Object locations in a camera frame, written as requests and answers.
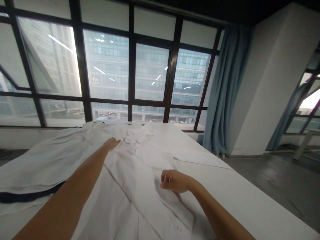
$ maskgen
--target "black window frame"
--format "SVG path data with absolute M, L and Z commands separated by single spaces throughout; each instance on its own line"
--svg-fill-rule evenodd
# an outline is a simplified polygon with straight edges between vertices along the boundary
M 41 13 L 35 13 L 32 11 L 26 11 L 22 9 L 17 9 L 14 7 L 13 0 L 5 0 L 6 6 L 0 6 L 0 12 L 7 13 L 9 17 L 0 16 L 0 23 L 11 24 L 14 36 L 18 45 L 18 49 L 20 52 L 20 56 L 22 59 L 22 63 L 24 66 L 24 70 L 26 72 L 26 76 L 29 83 L 29 88 L 20 88 L 18 87 L 14 80 L 8 76 L 8 80 L 17 90 L 27 90 L 31 91 L 31 93 L 19 93 L 19 92 L 0 92 L 0 96 L 12 96 L 12 97 L 27 97 L 32 98 L 35 103 L 35 107 L 37 110 L 38 118 L 40 120 L 40 124 L 42 128 L 61 128 L 61 127 L 48 127 L 46 123 L 46 119 L 44 116 L 44 111 L 42 109 L 40 99 L 51 99 L 51 100 L 66 100 L 66 101 L 80 101 L 83 102 L 84 106 L 84 114 L 85 121 L 92 121 L 92 109 L 91 103 L 111 103 L 111 104 L 125 104 L 128 105 L 128 121 L 132 121 L 132 106 L 152 106 L 152 107 L 164 107 L 164 118 L 163 123 L 168 123 L 169 113 L 171 108 L 180 108 L 180 109 L 195 109 L 198 110 L 197 115 L 194 120 L 194 129 L 184 132 L 204 132 L 198 131 L 198 123 L 202 110 L 208 110 L 207 107 L 203 107 L 205 95 L 207 92 L 207 87 L 210 79 L 210 75 L 212 72 L 213 63 L 215 60 L 215 56 L 219 55 L 219 50 L 217 50 L 221 32 L 224 29 L 225 25 L 217 22 L 213 22 L 206 19 L 193 18 L 188 15 L 183 15 L 179 12 L 174 12 L 171 10 L 164 9 L 162 7 L 156 5 L 150 5 L 148 3 L 136 3 L 129 0 L 119 0 L 118 2 L 125 3 L 129 6 L 129 31 L 123 31 L 119 29 L 113 29 L 109 27 L 98 26 L 94 24 L 84 23 L 81 19 L 81 5 L 80 0 L 69 0 L 69 7 L 71 12 L 71 19 L 64 19 L 60 17 L 45 15 Z M 141 34 L 134 33 L 134 8 L 140 7 L 147 10 L 152 10 L 159 13 L 164 13 L 167 15 L 171 15 L 176 17 L 175 24 L 175 32 L 173 41 L 145 36 Z M 23 36 L 21 34 L 20 26 L 18 23 L 18 17 L 26 17 L 33 20 L 46 21 L 61 25 L 66 25 L 73 27 L 75 45 L 77 49 L 77 60 L 78 60 L 78 68 L 80 74 L 80 83 L 81 83 L 81 97 L 75 96 L 65 96 L 65 95 L 51 95 L 51 94 L 40 94 L 37 92 L 35 87 L 35 81 L 33 79 L 32 70 L 30 67 L 30 63 L 28 61 L 28 56 L 26 53 L 26 49 L 23 43 Z M 217 33 L 214 40 L 214 46 L 212 49 L 193 46 L 189 44 L 180 43 L 181 31 L 183 20 L 188 20 L 196 23 L 200 23 L 203 25 L 211 26 L 217 28 Z M 88 71 L 87 71 L 87 62 L 85 55 L 85 46 L 84 46 L 84 36 L 83 30 L 97 31 L 106 34 L 118 35 L 129 38 L 129 89 L 128 89 L 128 100 L 111 100 L 111 99 L 100 99 L 100 98 L 92 98 L 90 97 L 89 90 L 89 80 L 88 80 Z M 169 49 L 169 59 L 168 59 L 168 70 L 167 70 L 167 78 L 165 83 L 164 90 L 164 100 L 163 101 L 149 101 L 149 100 L 141 100 L 135 99 L 135 70 L 136 70 L 136 45 L 145 44 L 155 47 L 161 47 Z M 200 96 L 199 106 L 187 106 L 187 105 L 175 105 L 171 104 L 173 87 L 174 87 L 174 78 L 177 66 L 177 58 L 179 49 L 187 49 L 202 53 L 210 54 L 210 61 L 208 65 L 208 70 L 205 76 L 205 81 L 203 85 L 203 91 Z M 0 126 L 0 127 L 28 127 L 28 126 Z
M 315 50 L 315 53 L 320 53 L 320 43 L 318 44 L 317 49 Z M 295 108 L 292 110 L 289 120 L 286 124 L 285 127 L 285 131 L 284 134 L 292 134 L 292 135 L 296 135 L 296 134 L 307 134 L 304 133 L 305 129 L 308 127 L 310 121 L 313 118 L 320 118 L 320 116 L 315 115 L 315 113 L 317 112 L 318 108 L 320 107 L 320 99 L 318 100 L 318 102 L 316 103 L 315 107 L 313 108 L 313 110 L 310 112 L 309 115 L 304 115 L 304 114 L 297 114 L 297 111 L 300 108 L 300 105 L 302 104 L 303 100 L 306 99 L 307 97 L 309 97 L 312 93 L 314 93 L 315 91 L 319 90 L 319 88 L 315 89 L 311 94 L 308 95 L 308 92 L 310 90 L 310 88 L 312 87 L 313 83 L 315 80 L 320 80 L 320 77 L 318 76 L 320 74 L 320 62 L 318 63 L 318 66 L 315 70 L 313 69 L 306 69 L 304 71 L 304 73 L 310 73 L 311 77 L 306 81 L 306 89 L 304 90 L 304 92 L 301 94 L 299 100 L 297 101 L 297 104 L 295 106 Z M 290 124 L 292 123 L 293 119 L 295 117 L 301 117 L 301 118 L 306 118 L 307 121 L 304 123 L 304 125 L 302 126 L 301 130 L 299 133 L 287 133 L 288 128 L 290 127 Z

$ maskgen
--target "gray floor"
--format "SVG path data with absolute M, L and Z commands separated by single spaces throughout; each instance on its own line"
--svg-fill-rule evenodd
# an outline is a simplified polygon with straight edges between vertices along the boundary
M 308 153 L 320 159 L 317 153 Z M 320 162 L 293 153 L 226 158 L 239 174 L 320 233 Z

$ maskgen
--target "blue curtain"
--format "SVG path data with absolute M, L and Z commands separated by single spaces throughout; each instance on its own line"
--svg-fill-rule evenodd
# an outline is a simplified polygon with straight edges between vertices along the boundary
M 306 91 L 307 88 L 310 88 L 310 84 L 312 83 L 310 80 L 311 80 L 311 78 L 308 79 L 308 81 L 301 84 L 300 86 L 298 86 L 296 88 L 296 90 L 294 90 L 294 92 L 289 100 L 289 103 L 288 103 L 286 109 L 284 110 L 284 113 L 282 114 L 280 122 L 278 123 L 277 128 L 274 131 L 274 133 L 268 143 L 266 150 L 275 151 L 277 149 L 277 147 L 279 146 L 282 134 L 284 133 L 285 127 L 286 127 L 287 122 L 290 118 L 290 114 L 293 111 L 293 109 L 295 108 L 295 106 L 297 105 L 298 100 L 301 97 L 301 95 Z
M 203 146 L 218 155 L 228 149 L 228 131 L 234 102 L 246 67 L 251 28 L 228 25 L 210 92 Z

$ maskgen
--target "window pane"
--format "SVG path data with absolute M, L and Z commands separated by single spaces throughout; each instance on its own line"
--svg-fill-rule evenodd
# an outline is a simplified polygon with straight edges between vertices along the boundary
M 169 114 L 169 123 L 173 123 L 181 130 L 193 130 L 194 121 L 198 110 L 171 108 Z
M 180 42 L 212 49 L 216 34 L 216 28 L 184 20 Z
M 82 127 L 86 122 L 83 103 L 41 99 L 48 127 Z
M 311 78 L 312 74 L 311 73 L 304 73 L 300 82 L 300 85 L 302 83 L 305 83 L 309 78 Z
M 220 49 L 221 49 L 223 37 L 224 37 L 224 30 L 221 31 L 221 35 L 220 35 L 220 39 L 219 39 L 219 43 L 218 43 L 218 48 L 217 48 L 217 50 L 220 50 Z
M 37 91 L 81 96 L 72 27 L 19 18 Z
M 81 0 L 82 21 L 129 31 L 129 5 L 106 0 Z
M 305 100 L 303 100 L 303 102 L 301 103 L 297 111 L 297 114 L 309 115 L 314 109 L 314 107 L 316 106 L 319 99 L 320 99 L 320 89 L 315 93 L 311 94 Z
M 320 129 L 320 118 L 312 118 L 303 133 L 308 133 L 307 129 Z
M 207 111 L 202 110 L 200 113 L 200 119 L 197 127 L 198 131 L 204 131 L 206 126 L 206 120 L 207 120 Z
M 10 24 L 0 23 L 0 65 L 19 87 L 29 87 L 20 52 Z
M 33 99 L 0 96 L 0 125 L 40 127 Z
M 93 120 L 128 120 L 128 105 L 91 103 Z
M 133 122 L 163 122 L 163 107 L 132 106 Z
M 0 91 L 1 92 L 31 93 L 31 91 L 17 90 L 1 72 L 0 72 Z
M 129 39 L 84 30 L 90 96 L 128 100 Z
M 307 68 L 315 70 L 320 62 L 320 53 L 314 53 L 310 62 L 308 63 Z
M 300 133 L 303 125 L 306 123 L 307 120 L 308 118 L 306 117 L 294 117 L 286 133 Z
M 218 60 L 219 60 L 219 56 L 215 56 L 214 57 L 213 66 L 212 66 L 211 75 L 210 75 L 210 78 L 209 78 L 207 92 L 205 93 L 205 97 L 204 97 L 204 101 L 203 101 L 203 107 L 207 107 L 208 104 L 209 104 L 210 92 L 211 92 L 211 89 L 212 89 L 213 78 L 214 78 L 214 74 L 216 73 Z
M 134 32 L 173 41 L 176 18 L 142 8 L 134 8 Z
M 137 44 L 135 98 L 163 101 L 169 49 Z
M 179 49 L 172 104 L 199 106 L 210 55 Z
M 14 0 L 15 8 L 71 19 L 68 0 Z

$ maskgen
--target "finger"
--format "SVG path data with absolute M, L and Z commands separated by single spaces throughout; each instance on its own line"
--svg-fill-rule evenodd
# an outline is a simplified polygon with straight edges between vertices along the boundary
M 164 182 L 164 177 L 168 176 L 169 171 L 168 170 L 163 170 L 161 173 L 161 182 Z
M 163 182 L 163 183 L 160 184 L 160 187 L 161 187 L 162 189 L 171 190 L 171 188 L 172 188 L 172 183 Z

